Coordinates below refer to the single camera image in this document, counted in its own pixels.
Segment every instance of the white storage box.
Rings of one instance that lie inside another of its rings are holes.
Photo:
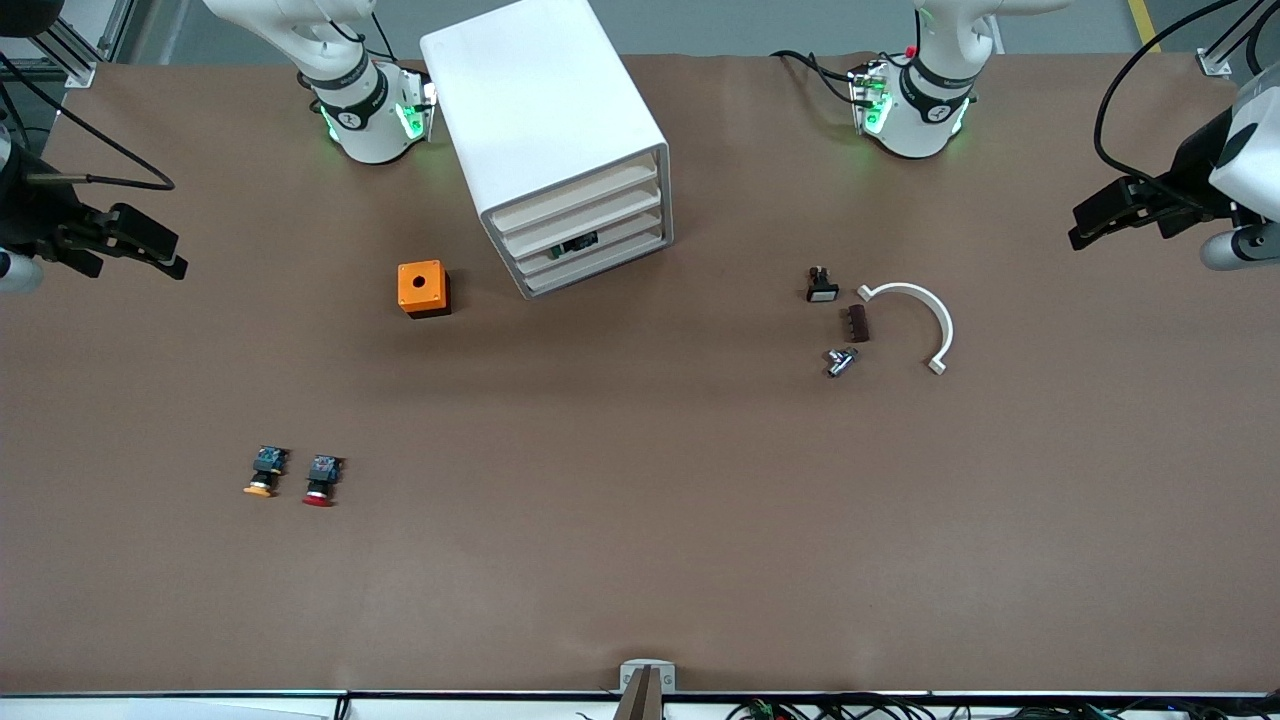
[[[525,297],[671,245],[667,141],[586,0],[422,37],[480,222]]]

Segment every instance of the gray floor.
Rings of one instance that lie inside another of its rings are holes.
[[[419,38],[509,0],[381,0],[378,15],[396,50],[420,58]],[[836,55],[896,50],[913,41],[908,0],[595,0],[600,24],[623,54],[767,55],[780,49]],[[200,0],[174,3],[170,31],[137,54],[140,61],[177,64],[284,63],[257,37],[212,15]],[[370,37],[371,24],[360,27]],[[1078,0],[1052,15],[1005,18],[1011,53],[1126,53],[1138,35],[1124,0]]]

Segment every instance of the black cable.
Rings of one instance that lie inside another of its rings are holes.
[[[769,56],[771,58],[795,58],[796,60],[800,60],[806,68],[809,68],[810,70],[818,73],[818,78],[822,81],[823,85],[827,86],[827,90],[829,90],[831,94],[835,95],[836,97],[840,97],[841,100],[844,100],[845,102],[849,102],[850,105],[858,105],[860,108],[869,105],[864,100],[855,100],[855,99],[845,95],[844,92],[841,92],[840,90],[837,90],[835,85],[831,85],[831,81],[827,79],[827,78],[835,78],[835,79],[838,79],[841,82],[849,82],[849,76],[845,74],[845,73],[837,73],[836,70],[827,69],[827,68],[819,65],[818,64],[818,58],[813,53],[809,53],[809,55],[805,56],[805,55],[801,55],[801,54],[796,53],[795,50],[778,50],[777,53],[771,53]]]
[[[45,135],[49,135],[50,132],[52,132],[49,128],[42,128],[42,127],[36,127],[36,126],[27,126],[27,127],[24,127],[22,129],[24,129],[27,132],[42,132]]]
[[[877,56],[881,60],[884,60],[886,63],[888,63],[888,64],[891,64],[891,65],[893,65],[895,68],[899,68],[899,69],[906,69],[906,68],[911,67],[911,61],[910,60],[908,60],[905,63],[899,63],[897,59],[893,55],[890,55],[888,53],[879,53]]]
[[[1208,15],[1210,13],[1216,13],[1217,10],[1221,10],[1222,8],[1226,8],[1228,5],[1235,3],[1239,3],[1239,0],[1217,0],[1216,3],[1211,3],[1201,8],[1199,10],[1196,10],[1194,13],[1183,17],[1179,20],[1175,20],[1174,24],[1160,31],[1158,33],[1156,33],[1155,37],[1143,44],[1143,46],[1139,47],[1138,51],[1134,53],[1132,58],[1129,58],[1129,61],[1126,61],[1124,67],[1120,68],[1120,72],[1116,73],[1115,79],[1112,79],[1111,85],[1107,87],[1106,94],[1102,95],[1102,102],[1098,105],[1098,115],[1093,123],[1093,151],[1098,154],[1098,158],[1101,158],[1103,163],[1111,165],[1112,168],[1120,170],[1121,173],[1146,181],[1151,187],[1158,190],[1160,192],[1164,192],[1169,197],[1172,197],[1174,200],[1181,202],[1187,208],[1196,210],[1197,213],[1201,213],[1202,215],[1206,215],[1208,218],[1212,218],[1213,213],[1207,208],[1204,208],[1203,205],[1201,205],[1199,202],[1197,202],[1196,200],[1192,200],[1187,195],[1170,188],[1165,183],[1157,181],[1156,178],[1139,170],[1138,168],[1126,165],[1120,160],[1112,158],[1106,151],[1106,149],[1102,147],[1102,126],[1106,122],[1107,109],[1111,106],[1111,97],[1115,95],[1116,88],[1120,87],[1120,83],[1124,82],[1124,78],[1129,76],[1129,73],[1138,64],[1138,61],[1142,60],[1142,58],[1147,53],[1149,53],[1152,47],[1158,45],[1161,40],[1165,40],[1166,37],[1187,27],[1188,24],[1203,18],[1204,15]]]
[[[1248,18],[1251,14],[1253,14],[1253,10],[1257,10],[1267,0],[1257,0],[1253,4],[1252,8],[1249,8],[1248,10],[1245,10],[1243,13],[1240,13],[1240,17],[1236,18],[1234,23],[1231,23],[1231,27],[1226,28],[1226,32],[1224,32],[1217,40],[1213,41],[1213,45],[1208,46],[1208,50],[1206,50],[1204,54],[1206,55],[1216,55],[1217,54],[1217,46],[1221,45],[1226,40],[1226,36],[1229,36],[1233,32],[1235,32],[1235,28],[1240,27],[1240,24],[1244,23],[1244,19]],[[1244,36],[1240,36],[1239,38],[1236,38],[1235,45],[1228,47],[1226,51],[1222,53],[1222,55],[1224,56],[1225,55],[1230,55],[1233,50],[1235,50],[1236,47],[1240,46],[1240,41],[1243,41],[1243,40],[1244,40]]]
[[[399,59],[398,59],[398,58],[396,56],[396,51],[394,51],[394,50],[392,50],[392,44],[390,44],[390,41],[389,41],[389,40],[387,40],[387,33],[385,33],[385,32],[383,32],[383,23],[380,23],[380,22],[378,20],[378,13],[369,13],[369,17],[374,18],[374,27],[376,27],[376,28],[378,28],[378,35],[380,35],[380,36],[381,36],[381,38],[383,38],[383,45],[384,45],[384,46],[387,47],[387,58],[389,58],[389,59],[390,59],[390,61],[393,61],[393,63],[399,63]]]
[[[902,700],[902,698],[896,698],[896,702],[897,702],[899,705],[901,705],[902,707],[906,707],[906,708],[915,708],[915,710],[918,710],[919,712],[923,712],[923,714],[924,714],[924,716],[925,716],[925,717],[928,717],[929,720],[938,720],[938,719],[937,719],[937,716],[936,716],[936,715],[933,715],[933,711],[931,711],[931,710],[929,710],[928,707],[924,707],[923,705],[920,705],[920,703],[918,703],[918,702],[914,702],[914,701],[910,701],[910,700]]]
[[[859,712],[858,715],[854,715],[852,712],[850,712],[844,706],[840,707],[840,712],[847,720],[865,720],[867,717],[869,717],[869,716],[872,716],[872,715],[874,715],[877,712],[883,712],[884,715],[888,715],[893,720],[902,720],[902,717],[897,712],[893,712],[893,708],[891,708],[891,707],[888,707],[888,706],[886,706],[886,705],[883,705],[881,702],[874,702],[874,701],[869,702],[868,703],[868,708],[864,710],[863,712]]]
[[[1148,706],[1148,710],[1176,710],[1179,712],[1185,712],[1189,720],[1206,720],[1210,711],[1208,707],[1196,705],[1193,702],[1187,702],[1179,698],[1140,697],[1130,702],[1129,705],[1121,707],[1120,710],[1114,710],[1111,712],[1106,712],[1105,715],[1120,719],[1125,712],[1129,712],[1130,710],[1137,710],[1144,705]],[[1102,711],[1094,708],[1092,705],[1088,707],[1093,710],[1096,714],[1102,715]]]
[[[1258,22],[1253,23],[1253,29],[1249,31],[1248,41],[1244,44],[1244,61],[1249,65],[1249,72],[1254,76],[1262,74],[1262,65],[1258,64],[1258,38],[1262,36],[1262,28],[1271,19],[1271,15],[1280,10],[1280,1],[1272,3],[1270,8],[1262,10],[1258,15]]]
[[[404,70],[406,73],[413,73],[416,76],[420,76],[424,83],[431,82],[431,73],[428,70],[419,70],[416,68],[401,68],[401,69]]]
[[[351,714],[351,697],[338,696],[338,701],[333,706],[333,720],[347,720],[347,715]]]
[[[152,165],[151,163],[147,163],[146,160],[143,160],[142,158],[140,158],[137,154],[134,154],[132,150],[129,150],[128,147],[125,147],[125,146],[120,145],[119,142],[116,142],[116,141],[111,140],[110,137],[108,137],[102,131],[100,131],[96,127],[93,127],[93,126],[86,123],[84,120],[82,120],[79,118],[79,115],[77,115],[76,113],[72,113],[67,108],[63,108],[61,102],[54,100],[44,90],[40,90],[40,87],[36,86],[36,83],[31,82],[29,79],[27,79],[27,76],[22,74],[22,70],[19,70],[17,67],[14,67],[14,64],[9,60],[9,58],[5,56],[4,53],[0,53],[0,64],[4,64],[4,67],[8,68],[9,72],[13,73],[14,77],[17,77],[19,82],[22,82],[22,85],[26,85],[27,88],[31,90],[32,92],[35,92],[41,100],[44,100],[45,102],[47,102],[50,106],[52,106],[54,109],[56,109],[59,113],[61,113],[61,114],[67,115],[68,118],[70,118],[70,120],[73,123],[76,123],[79,127],[84,128],[86,132],[88,132],[93,137],[101,140],[108,146],[110,146],[113,150],[115,150],[116,152],[119,152],[120,155],[124,155],[129,160],[133,160],[138,165],[141,165],[145,170],[147,170],[148,173],[154,174],[155,177],[157,177],[161,181],[159,183],[155,183],[155,182],[134,181],[134,179],[127,179],[127,178],[111,178],[111,177],[86,174],[84,176],[84,182],[99,183],[99,184],[119,184],[119,186],[123,186],[123,187],[137,187],[137,188],[141,188],[141,190],[173,190],[174,188],[173,181],[169,179],[169,176],[161,173],[155,165]]]
[[[794,705],[780,705],[778,707],[790,712],[791,716],[795,717],[795,720],[810,720],[808,715],[800,712],[800,708]]]
[[[827,68],[819,65],[818,64],[818,58],[813,53],[809,53],[808,55],[801,55],[801,54],[796,53],[795,50],[778,50],[777,53],[771,53],[769,58],[794,58],[794,59],[800,60],[801,63],[804,63],[804,65],[806,68],[809,68],[810,70],[813,70],[815,73],[820,73],[823,76],[827,76],[827,77],[829,77],[832,79],[838,79],[838,81],[847,81],[849,79],[847,77],[845,77],[841,73],[837,73],[836,70],[831,70],[831,69],[827,69]]]
[[[9,96],[9,88],[4,86],[4,81],[0,81],[0,100],[4,100],[5,110],[13,115],[13,122],[18,123],[18,135],[22,136],[22,146],[31,149],[31,137],[27,135],[27,123],[22,122],[22,115],[18,114],[18,106],[14,105],[13,97]]]
[[[337,32],[338,35],[340,35],[343,37],[343,40],[349,40],[351,42],[360,42],[360,44],[365,42],[365,36],[364,35],[361,35],[361,33],[357,32],[356,37],[352,37],[352,36],[347,35],[347,32],[344,29],[342,29],[342,26],[339,26],[338,23],[335,23],[333,20],[329,20],[329,27],[332,27],[334,32]]]

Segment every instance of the cable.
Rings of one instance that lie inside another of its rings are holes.
[[[899,63],[897,59],[896,59],[897,56],[896,55],[890,55],[888,53],[879,53],[879,54],[877,54],[877,58],[879,58],[881,60],[884,60],[886,63],[893,65],[895,68],[902,69],[902,70],[905,70],[906,68],[911,67],[911,61],[910,60],[908,60],[906,63]]]
[[[810,720],[808,715],[800,712],[800,708],[794,705],[780,705],[778,707],[790,712],[794,720]]]
[[[858,715],[854,715],[852,712],[845,710],[844,707],[841,707],[840,711],[844,712],[849,717],[849,720],[864,720],[865,717],[874,715],[877,712],[883,712],[884,715],[888,715],[893,720],[902,720],[902,717],[897,712],[893,712],[892,708],[884,707],[883,705],[873,705],[870,706],[870,708],[859,712]]]
[[[339,26],[338,23],[335,23],[333,20],[329,20],[329,27],[332,27],[334,32],[337,32],[338,35],[340,35],[343,37],[343,40],[349,40],[351,42],[360,42],[361,45],[364,45],[364,42],[365,42],[365,36],[364,35],[361,35],[361,33],[357,32],[356,37],[352,37],[352,36],[347,35],[347,32],[344,29],[342,29],[342,26]]]
[[[805,56],[805,55],[801,55],[801,54],[796,53],[795,50],[778,50],[777,53],[771,53],[769,56],[771,58],[795,58],[796,60],[800,60],[806,68],[809,68],[810,70],[818,73],[818,78],[822,79],[822,83],[826,85],[827,90],[829,90],[831,94],[835,95],[836,97],[840,97],[841,100],[844,100],[845,102],[849,102],[850,105],[858,105],[860,108],[861,106],[869,106],[869,104],[865,100],[855,100],[855,99],[845,95],[840,90],[837,90],[835,85],[831,85],[831,81],[827,79],[827,78],[835,78],[835,79],[838,79],[841,82],[849,82],[849,74],[846,74],[846,73],[837,73],[836,70],[831,70],[831,69],[827,69],[827,68],[819,65],[818,64],[818,58],[814,56],[813,53],[809,53],[809,55]]]
[[[1258,15],[1258,22],[1253,23],[1253,29],[1249,31],[1249,38],[1244,44],[1244,61],[1249,65],[1249,72],[1254,76],[1262,74],[1262,65],[1258,64],[1258,38],[1262,37],[1262,28],[1271,19],[1271,15],[1280,10],[1280,1],[1272,3],[1270,8]]]
[[[406,73],[413,73],[421,77],[424,83],[431,82],[431,73],[428,70],[419,70],[416,68],[401,68],[401,69],[404,70]]]
[[[1219,45],[1222,45],[1222,42],[1226,41],[1226,37],[1229,35],[1231,35],[1233,32],[1235,32],[1235,28],[1240,27],[1244,23],[1245,18],[1248,18],[1249,15],[1252,15],[1253,12],[1257,10],[1258,8],[1261,8],[1266,1],[1267,0],[1256,0],[1253,3],[1252,8],[1249,8],[1248,10],[1245,10],[1243,13],[1240,13],[1240,17],[1235,18],[1235,22],[1231,23],[1231,27],[1226,28],[1226,32],[1224,32],[1217,40],[1215,40],[1213,45],[1208,46],[1208,50],[1204,51],[1204,55],[1216,55]],[[1222,56],[1225,58],[1225,56],[1230,55],[1231,53],[1234,53],[1235,49],[1239,47],[1240,44],[1244,42],[1244,40],[1248,36],[1249,36],[1248,33],[1244,33],[1240,37],[1235,38],[1235,44],[1231,45],[1230,47],[1228,47],[1226,51],[1222,53]]]
[[[378,28],[378,35],[383,38],[383,46],[387,47],[387,58],[393,63],[399,63],[399,58],[396,56],[396,51],[392,50],[392,44],[387,40],[387,33],[383,32],[383,23],[378,20],[378,13],[369,13],[369,17],[374,18],[374,27]]]
[[[18,106],[13,104],[13,97],[9,97],[9,88],[4,86],[4,81],[0,81],[0,100],[4,100],[4,106],[13,115],[13,122],[18,123],[18,135],[22,136],[22,146],[29,149],[31,137],[27,135],[27,123],[22,122]]]
[[[116,142],[116,141],[111,140],[110,137],[108,137],[102,131],[100,131],[96,127],[93,127],[93,126],[86,123],[84,120],[82,120],[79,118],[79,115],[77,115],[76,113],[72,113],[67,108],[63,108],[61,102],[54,100],[44,90],[40,90],[40,87],[36,86],[36,83],[31,82],[29,79],[27,79],[27,76],[22,74],[22,70],[19,70],[17,67],[14,67],[14,64],[9,60],[9,58],[5,56],[4,53],[0,53],[0,64],[4,64],[4,67],[8,68],[9,72],[13,73],[14,77],[17,77],[19,82],[22,82],[22,85],[26,85],[27,88],[31,90],[32,92],[35,92],[41,100],[44,100],[45,102],[47,102],[50,106],[52,106],[54,109],[56,109],[59,113],[61,113],[61,114],[67,115],[68,118],[70,118],[70,120],[73,123],[76,123],[79,127],[84,128],[84,131],[87,131],[90,135],[92,135],[93,137],[101,140],[102,142],[105,142],[106,145],[109,145],[113,150],[115,150],[120,155],[124,155],[129,160],[133,160],[138,165],[141,165],[145,170],[147,170],[148,173],[154,174],[156,178],[160,179],[160,182],[156,183],[156,182],[134,181],[134,179],[127,179],[127,178],[111,178],[111,177],[86,174],[84,176],[84,182],[99,183],[99,184],[119,184],[119,186],[123,186],[123,187],[137,187],[140,190],[173,190],[174,188],[173,181],[169,179],[169,176],[161,173],[155,165],[152,165],[151,163],[147,163],[146,160],[143,160],[142,158],[140,158],[137,154],[134,154],[132,150],[129,150],[128,147],[125,147],[125,146],[120,145],[119,142]]]
[[[333,707],[333,720],[347,720],[351,714],[351,696],[338,696],[338,701]]]
[[[1115,79],[1111,81],[1111,85],[1107,87],[1106,94],[1102,95],[1102,102],[1098,105],[1098,115],[1097,115],[1097,119],[1093,122],[1093,151],[1098,154],[1098,158],[1101,158],[1103,163],[1106,163],[1107,165],[1111,165],[1112,168],[1115,168],[1116,170],[1120,170],[1121,173],[1125,173],[1125,174],[1129,174],[1129,176],[1133,176],[1133,177],[1137,177],[1137,178],[1140,178],[1140,179],[1146,181],[1148,184],[1151,184],[1151,187],[1153,187],[1153,188],[1158,190],[1160,192],[1164,192],[1169,197],[1172,197],[1174,200],[1181,202],[1188,209],[1196,210],[1197,213],[1199,213],[1202,215],[1207,215],[1210,218],[1213,217],[1213,213],[1211,210],[1208,210],[1207,208],[1204,208],[1203,205],[1201,205],[1199,202],[1197,202],[1196,200],[1192,200],[1187,195],[1170,188],[1165,183],[1157,181],[1156,178],[1153,178],[1149,174],[1139,170],[1138,168],[1134,168],[1132,165],[1126,165],[1126,164],[1121,163],[1120,160],[1116,160],[1115,158],[1112,158],[1106,151],[1106,149],[1102,147],[1102,126],[1106,122],[1107,109],[1111,106],[1111,97],[1115,95],[1116,88],[1120,87],[1120,83],[1124,82],[1124,78],[1129,76],[1129,72],[1133,70],[1133,68],[1138,64],[1138,61],[1142,60],[1142,58],[1147,53],[1149,53],[1152,47],[1155,47],[1156,45],[1158,45],[1160,41],[1165,40],[1170,35],[1172,35],[1172,33],[1178,32],[1179,29],[1187,27],[1188,24],[1190,24],[1190,23],[1193,23],[1193,22],[1203,18],[1204,15],[1208,15],[1210,13],[1216,13],[1217,10],[1221,10],[1222,8],[1226,8],[1228,5],[1231,5],[1231,4],[1235,4],[1235,3],[1239,3],[1239,0],[1217,0],[1216,3],[1211,3],[1211,4],[1201,8],[1199,10],[1196,10],[1194,13],[1190,13],[1189,15],[1185,15],[1181,19],[1174,22],[1174,24],[1166,27],[1165,29],[1162,29],[1158,33],[1156,33],[1155,37],[1152,37],[1151,40],[1148,40],[1142,47],[1138,49],[1137,53],[1133,54],[1132,58],[1129,58],[1129,61],[1126,61],[1124,64],[1124,67],[1120,68],[1120,72],[1116,73],[1116,77],[1115,77]]]
[[[24,127],[24,128],[22,128],[22,129],[24,129],[24,131],[27,131],[27,132],[42,132],[42,133],[45,133],[45,135],[49,135],[50,132],[52,132],[52,131],[51,131],[51,129],[49,129],[49,128],[42,128],[42,127],[32,127],[32,126],[27,126],[27,127]]]

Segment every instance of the white bracket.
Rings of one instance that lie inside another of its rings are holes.
[[[1203,47],[1196,49],[1196,61],[1201,64],[1201,72],[1208,77],[1231,77],[1231,63],[1229,63],[1226,58],[1215,63],[1213,59],[1208,56],[1208,50],[1204,50]]]
[[[933,357],[929,359],[929,369],[933,370],[934,374],[941,375],[947,369],[946,364],[942,363],[942,356],[947,354],[947,350],[951,350],[951,338],[955,337],[956,333],[955,324],[951,322],[951,313],[947,311],[947,306],[938,300],[937,295],[933,295],[918,284],[888,283],[882,284],[876,290],[867,286],[858,288],[858,295],[861,295],[863,300],[867,301],[870,301],[870,299],[882,292],[901,292],[902,295],[910,295],[911,297],[928,305],[929,310],[933,310],[933,315],[938,319],[938,324],[942,325],[942,347],[940,347],[938,351],[933,354]]]
[[[645,665],[653,667],[653,671],[658,674],[662,679],[660,688],[662,694],[671,694],[676,692],[676,664],[667,660],[649,660],[649,659],[636,659],[627,660],[618,667],[618,692],[627,689],[627,683],[631,682],[631,674],[644,670]]]
[[[81,37],[67,20],[58,18],[45,32],[31,38],[40,51],[67,73],[68,88],[86,88],[93,85],[97,64],[105,58],[97,47]]]

